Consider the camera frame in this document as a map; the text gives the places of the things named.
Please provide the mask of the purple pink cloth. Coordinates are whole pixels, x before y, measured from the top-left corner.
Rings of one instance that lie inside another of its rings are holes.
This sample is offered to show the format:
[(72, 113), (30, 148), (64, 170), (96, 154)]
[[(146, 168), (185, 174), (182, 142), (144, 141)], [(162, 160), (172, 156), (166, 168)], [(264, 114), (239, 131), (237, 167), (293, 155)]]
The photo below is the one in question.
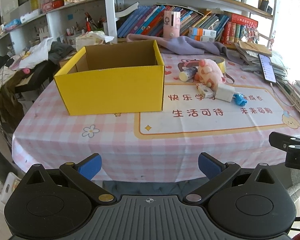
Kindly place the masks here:
[(210, 53), (213, 55), (225, 55), (230, 61), (243, 64), (244, 61), (234, 55), (220, 42), (200, 42), (191, 39), (187, 36), (179, 36), (175, 38), (163, 38), (155, 36), (147, 36), (141, 34), (128, 34), (126, 37), (127, 42), (156, 40), (157, 44), (162, 47), (162, 53), (175, 53), (178, 55), (203, 55)]

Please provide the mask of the blue toy figure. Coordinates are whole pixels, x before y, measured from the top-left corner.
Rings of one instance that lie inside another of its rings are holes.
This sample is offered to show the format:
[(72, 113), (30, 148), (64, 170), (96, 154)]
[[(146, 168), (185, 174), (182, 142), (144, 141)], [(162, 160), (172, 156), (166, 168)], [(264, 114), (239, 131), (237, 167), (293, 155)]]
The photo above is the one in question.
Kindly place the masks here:
[(244, 97), (244, 95), (238, 94), (238, 93), (234, 94), (233, 100), (234, 100), (236, 105), (242, 106), (242, 107), (245, 106), (248, 103), (248, 101)]

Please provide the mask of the orange blue white box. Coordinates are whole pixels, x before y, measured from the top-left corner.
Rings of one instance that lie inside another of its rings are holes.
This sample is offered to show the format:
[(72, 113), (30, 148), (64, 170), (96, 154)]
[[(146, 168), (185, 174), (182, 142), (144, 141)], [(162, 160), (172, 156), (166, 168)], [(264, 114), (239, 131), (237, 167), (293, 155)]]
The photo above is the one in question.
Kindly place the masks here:
[(190, 27), (188, 37), (200, 42), (214, 42), (216, 33), (215, 30)]

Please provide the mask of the small staples box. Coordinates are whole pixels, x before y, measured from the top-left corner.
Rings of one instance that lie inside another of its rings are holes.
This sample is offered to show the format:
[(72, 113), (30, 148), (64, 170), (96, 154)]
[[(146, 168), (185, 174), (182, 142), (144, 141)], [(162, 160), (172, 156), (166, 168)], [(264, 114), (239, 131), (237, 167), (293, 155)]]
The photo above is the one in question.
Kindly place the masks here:
[(196, 84), (196, 89), (198, 90), (198, 93), (203, 97), (203, 98), (213, 98), (214, 97), (214, 91), (211, 90), (209, 87), (202, 83), (197, 83)]

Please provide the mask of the pink cylinder device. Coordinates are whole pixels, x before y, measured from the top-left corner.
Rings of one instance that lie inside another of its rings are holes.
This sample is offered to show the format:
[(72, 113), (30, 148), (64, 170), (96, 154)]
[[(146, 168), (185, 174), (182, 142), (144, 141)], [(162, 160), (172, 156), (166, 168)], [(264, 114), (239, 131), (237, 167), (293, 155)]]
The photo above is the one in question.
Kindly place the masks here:
[(180, 12), (165, 11), (163, 38), (176, 38), (180, 35)]

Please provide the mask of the yellow tape roll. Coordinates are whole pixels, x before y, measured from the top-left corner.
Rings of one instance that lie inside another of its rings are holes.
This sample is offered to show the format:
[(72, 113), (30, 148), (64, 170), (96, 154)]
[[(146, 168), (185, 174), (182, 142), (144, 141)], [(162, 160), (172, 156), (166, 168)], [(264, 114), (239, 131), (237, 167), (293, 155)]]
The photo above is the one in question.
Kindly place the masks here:
[(223, 74), (226, 73), (225, 59), (223, 59), (222, 57), (213, 57), (211, 58), (211, 60), (218, 65)]

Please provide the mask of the white charger plug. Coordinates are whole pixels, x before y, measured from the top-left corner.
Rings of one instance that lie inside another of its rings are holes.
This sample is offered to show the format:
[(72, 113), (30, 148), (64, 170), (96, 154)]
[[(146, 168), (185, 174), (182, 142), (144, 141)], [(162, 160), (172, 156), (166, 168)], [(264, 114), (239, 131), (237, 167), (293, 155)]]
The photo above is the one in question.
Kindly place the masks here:
[(223, 83), (219, 83), (215, 92), (215, 99), (231, 102), (235, 94), (235, 88)]

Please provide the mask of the smartphone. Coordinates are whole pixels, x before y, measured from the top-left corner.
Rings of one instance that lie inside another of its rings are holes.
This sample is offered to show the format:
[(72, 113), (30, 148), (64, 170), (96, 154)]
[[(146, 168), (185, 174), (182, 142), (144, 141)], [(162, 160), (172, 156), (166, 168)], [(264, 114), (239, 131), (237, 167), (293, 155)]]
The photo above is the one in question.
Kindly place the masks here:
[(264, 79), (269, 83), (276, 83), (275, 73), (271, 64), (270, 57), (258, 54), (260, 65), (263, 70)]

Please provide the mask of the yellow cardboard box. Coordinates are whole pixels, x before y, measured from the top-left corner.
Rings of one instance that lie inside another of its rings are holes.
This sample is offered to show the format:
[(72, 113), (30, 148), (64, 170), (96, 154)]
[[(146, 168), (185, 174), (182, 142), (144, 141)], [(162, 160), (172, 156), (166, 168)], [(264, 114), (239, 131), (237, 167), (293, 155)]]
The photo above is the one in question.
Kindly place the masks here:
[(83, 47), (54, 80), (70, 115), (163, 109), (165, 65), (155, 40)]

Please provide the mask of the white shirt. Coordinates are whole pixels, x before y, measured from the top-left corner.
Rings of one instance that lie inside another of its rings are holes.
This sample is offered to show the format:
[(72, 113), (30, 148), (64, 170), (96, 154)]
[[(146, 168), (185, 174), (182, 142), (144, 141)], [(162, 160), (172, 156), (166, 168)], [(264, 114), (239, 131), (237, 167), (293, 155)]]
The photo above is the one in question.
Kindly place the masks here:
[(13, 56), (14, 63), (9, 68), (11, 70), (33, 69), (39, 63), (47, 61), (52, 42), (52, 37), (43, 39), (40, 44), (31, 47), (27, 52), (23, 51)]

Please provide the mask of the pink plush paw toy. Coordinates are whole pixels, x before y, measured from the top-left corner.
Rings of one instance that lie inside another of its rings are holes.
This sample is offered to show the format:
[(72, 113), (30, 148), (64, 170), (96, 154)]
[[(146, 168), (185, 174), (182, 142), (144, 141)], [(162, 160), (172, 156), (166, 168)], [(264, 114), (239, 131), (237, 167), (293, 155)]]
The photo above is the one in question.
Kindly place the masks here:
[(215, 61), (203, 59), (199, 61), (198, 71), (194, 79), (206, 87), (216, 91), (220, 83), (225, 83), (225, 77)]

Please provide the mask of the red dictionary book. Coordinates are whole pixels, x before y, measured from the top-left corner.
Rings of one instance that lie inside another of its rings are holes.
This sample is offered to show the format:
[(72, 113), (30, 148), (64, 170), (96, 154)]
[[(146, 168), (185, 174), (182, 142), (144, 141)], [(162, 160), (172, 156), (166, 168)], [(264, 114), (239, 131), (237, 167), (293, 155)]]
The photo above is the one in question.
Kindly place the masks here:
[(239, 25), (248, 25), (252, 26), (253, 28), (258, 27), (258, 22), (256, 20), (239, 14), (231, 14), (230, 21)]

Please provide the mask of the pink checkered tablecloth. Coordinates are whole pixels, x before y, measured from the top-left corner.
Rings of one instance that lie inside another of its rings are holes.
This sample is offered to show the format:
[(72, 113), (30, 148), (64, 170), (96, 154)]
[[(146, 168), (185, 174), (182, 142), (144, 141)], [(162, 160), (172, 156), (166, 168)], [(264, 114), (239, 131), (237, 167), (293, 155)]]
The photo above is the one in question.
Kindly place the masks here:
[(268, 137), (273, 131), (300, 137), (300, 114), (277, 88), (226, 61), (230, 82), (248, 103), (205, 99), (194, 83), (179, 80), (179, 66), (198, 61), (197, 55), (165, 54), (163, 59), (161, 112), (70, 116), (50, 83), (15, 130), (14, 162), (23, 171), (36, 163), (58, 168), (98, 153), (98, 180), (177, 182), (202, 176), (197, 163), (202, 152), (242, 167), (285, 161)]

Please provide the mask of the white bookshelf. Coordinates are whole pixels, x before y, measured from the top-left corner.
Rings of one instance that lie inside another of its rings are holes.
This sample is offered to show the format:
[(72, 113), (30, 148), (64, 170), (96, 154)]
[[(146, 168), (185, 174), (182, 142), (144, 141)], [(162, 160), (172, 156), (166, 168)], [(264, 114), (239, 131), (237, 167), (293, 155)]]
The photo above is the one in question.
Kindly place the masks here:
[(96, 20), (104, 17), (107, 20), (105, 32), (114, 36), (117, 33), (116, 22), (120, 18), (130, 14), (137, 6), (152, 6), (154, 4), (177, 5), (196, 11), (220, 9), (247, 17), (256, 15), (260, 22), (267, 20), (274, 23), (275, 20), (274, 12), (269, 14), (236, 0), (85, 0), (37, 15), (12, 31), (5, 33), (0, 38), (0, 55), (6, 53), (8, 44), (12, 45), (15, 53), (21, 53), (33, 37), (32, 28), (47, 27), (49, 36), (53, 38), (64, 35), (66, 29), (84, 22), (85, 12), (90, 13), (92, 18)]

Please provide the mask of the stack of papers books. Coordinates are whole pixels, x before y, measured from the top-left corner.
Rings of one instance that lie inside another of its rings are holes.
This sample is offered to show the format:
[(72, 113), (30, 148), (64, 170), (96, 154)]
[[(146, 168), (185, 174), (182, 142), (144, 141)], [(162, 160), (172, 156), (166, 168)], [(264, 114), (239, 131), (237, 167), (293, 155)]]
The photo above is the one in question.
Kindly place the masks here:
[[(238, 42), (235, 44), (240, 58), (243, 59), (244, 72), (255, 73), (264, 77), (267, 71), (261, 66), (260, 54), (254, 49), (257, 45), (254, 43)], [(270, 66), (273, 69), (276, 83), (280, 90), (286, 95), (292, 106), (300, 113), (300, 80), (290, 82), (288, 79), (288, 68), (283, 64), (282, 58), (275, 52), (268, 54)]]

